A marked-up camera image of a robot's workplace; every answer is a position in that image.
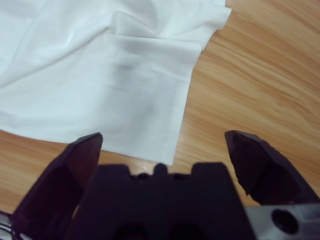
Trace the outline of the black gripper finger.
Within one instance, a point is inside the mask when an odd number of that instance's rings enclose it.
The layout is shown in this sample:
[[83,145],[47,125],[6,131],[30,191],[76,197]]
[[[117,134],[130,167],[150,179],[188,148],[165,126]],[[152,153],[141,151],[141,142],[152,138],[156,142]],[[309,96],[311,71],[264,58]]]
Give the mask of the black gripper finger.
[[93,133],[70,143],[43,171],[11,215],[17,235],[61,240],[93,173],[103,136]]
[[235,175],[245,193],[260,205],[319,203],[320,198],[291,162],[255,134],[224,134]]

